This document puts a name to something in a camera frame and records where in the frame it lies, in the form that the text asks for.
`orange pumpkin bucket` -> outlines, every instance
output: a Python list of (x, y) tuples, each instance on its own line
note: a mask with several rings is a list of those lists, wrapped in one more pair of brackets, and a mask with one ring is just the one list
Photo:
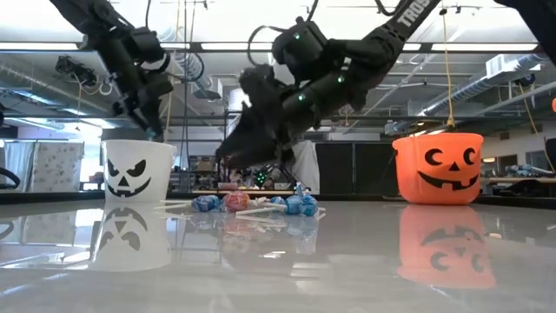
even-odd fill
[(401, 196), (410, 203), (465, 205), (480, 190), (477, 134), (448, 133), (394, 141)]
[(496, 285), (483, 225), (473, 209), (409, 205), (400, 217), (403, 278), (445, 288)]

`air duct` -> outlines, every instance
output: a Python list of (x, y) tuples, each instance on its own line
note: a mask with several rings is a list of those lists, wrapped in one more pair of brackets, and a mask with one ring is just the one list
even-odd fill
[[(470, 77), (467, 81), (452, 90), (452, 103), (460, 104), (466, 100), (490, 90), (501, 83), (522, 78), (532, 68), (548, 60), (546, 55), (530, 54), (521, 57), (498, 55), (486, 62), (486, 69)], [(450, 96), (448, 92), (441, 94), (424, 105), (424, 109), (417, 114), (419, 117), (431, 117), (447, 109)], [(387, 127), (387, 134), (401, 133), (413, 122), (402, 121)]]
[(198, 54), (176, 53), (175, 62), (182, 68), (185, 80), (195, 86), (193, 95), (196, 98), (209, 101), (222, 99), (222, 83), (204, 73), (205, 64)]
[[(66, 90), (69, 86), (64, 86), (64, 82), (47, 77), (48, 74), (43, 71), (37, 68), (30, 68), (29, 65), (13, 57), (3, 56), (2, 64), (0, 64), (0, 82), (15, 88), (23, 86), (33, 87), (34, 90), (30, 90), (29, 93), (40, 93), (40, 97), (59, 102), (63, 105), (77, 105), (79, 101), (77, 84), (74, 92), (68, 92)], [(97, 111), (108, 111), (87, 95), (82, 96), (81, 105), (89, 106)]]

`orange bucket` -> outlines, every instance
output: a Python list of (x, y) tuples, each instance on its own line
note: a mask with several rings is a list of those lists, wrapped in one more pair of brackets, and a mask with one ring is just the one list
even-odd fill
[(394, 141), (401, 196), (410, 203), (465, 205), (480, 190), (477, 134), (447, 133)]
[(398, 274), (445, 288), (494, 287), (483, 229), (479, 215), (469, 207), (410, 204), (400, 217)]

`ceiling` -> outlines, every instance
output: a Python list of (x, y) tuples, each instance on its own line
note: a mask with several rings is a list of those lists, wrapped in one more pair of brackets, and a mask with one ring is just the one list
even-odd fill
[[(111, 1), (115, 8), (136, 26), (144, 24), (143, 8), (145, 0)], [(184, 18), (183, 4), (178, 0), (153, 0), (149, 15), (149, 26), (157, 30), (162, 42), (183, 42), (183, 25), (186, 27), (187, 42), (195, 43), (245, 43), (252, 30), (261, 24), (278, 27), (289, 27), (295, 22), (295, 17), (306, 16), (309, 0), (214, 0), (207, 1), (207, 9), (203, 2), (187, 0), (187, 18)], [(394, 7), (397, 1), (384, 1), (387, 7)], [(181, 7), (178, 16), (178, 5)], [(525, 26), (516, 11), (499, 6), (487, 0), (445, 0), (448, 7), (447, 38), (450, 43), (536, 43), (531, 31)], [(462, 6), (461, 12), (456, 13), (456, 5)], [(437, 9), (424, 22), (420, 29), (409, 40), (411, 43), (442, 43), (444, 28)], [(356, 39), (365, 36), (370, 30), (387, 21), (387, 17), (376, 14), (373, 1), (359, 0), (320, 0), (314, 20), (327, 37), (340, 39)], [(256, 42), (269, 43), (276, 33), (262, 31)], [(79, 43), (81, 34), (72, 28), (57, 12), (48, 0), (19, 0), (10, 2), (10, 9), (0, 12), (0, 44), (7, 42), (29, 43)], [(491, 53), (478, 52), (451, 53), (449, 55), (449, 69), (451, 84), (454, 88), (463, 84), (470, 77), (481, 73), (486, 68), (486, 61), (496, 57), (499, 53), (489, 48)], [(82, 94), (82, 101), (78, 101), (78, 84), (72, 77), (61, 77), (55, 70), (55, 64), (60, 56), (69, 56), (73, 60), (91, 68), (100, 77), (106, 77), (103, 64), (95, 52), (81, 51), (26, 51), (0, 50), (0, 86), (3, 87), (3, 98), (0, 103), (7, 108), (6, 112), (22, 117), (52, 115), (51, 120), (58, 123), (68, 121), (68, 117), (76, 117), (63, 109), (80, 108), (95, 117), (107, 117), (111, 112), (111, 104), (117, 99), (113, 90), (108, 96), (96, 93), (94, 96)], [(220, 79), (223, 84), (224, 98), (220, 101), (209, 102), (193, 96), (185, 95), (184, 85), (175, 84), (172, 96), (171, 116), (172, 125), (182, 125), (187, 100), (188, 125), (224, 125), (223, 111), (227, 107), (228, 93), (238, 88), (237, 77), (241, 71), (250, 66), (244, 50), (227, 52), (210, 52), (204, 50), (199, 54), (205, 63), (205, 75)], [(269, 60), (267, 52), (254, 53), (255, 61), (265, 63)], [(170, 71), (182, 74), (177, 66)], [(284, 66), (275, 65), (276, 76), (292, 83), (293, 79)], [(32, 77), (20, 79), (21, 74)], [(536, 72), (537, 86), (548, 84), (555, 74), (554, 67), (544, 63), (542, 70)], [(407, 116), (409, 103), (422, 106), (448, 90), (445, 56), (441, 51), (433, 53), (404, 53), (396, 65), (386, 76), (382, 85), (367, 95), (367, 105), (362, 112), (341, 110), (340, 114), (376, 117), (374, 120), (358, 122), (356, 128), (383, 128), (389, 119), (399, 119)], [(477, 97), (468, 99), (471, 103), (480, 103), (483, 108), (508, 99), (507, 83), (500, 83)], [(539, 100), (535, 109), (541, 111), (549, 105), (549, 99)], [(507, 116), (513, 112), (520, 116), (523, 107), (508, 105), (495, 112)], [(111, 120), (118, 126), (130, 126), (125, 120)], [(7, 124), (21, 125), (17, 121), (6, 121)], [(326, 122), (325, 125), (337, 125), (337, 122)]]

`glossy table surface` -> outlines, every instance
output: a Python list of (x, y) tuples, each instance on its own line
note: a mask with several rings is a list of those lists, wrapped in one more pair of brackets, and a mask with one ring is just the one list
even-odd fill
[(157, 205), (0, 206), (0, 312), (556, 311), (556, 210)]

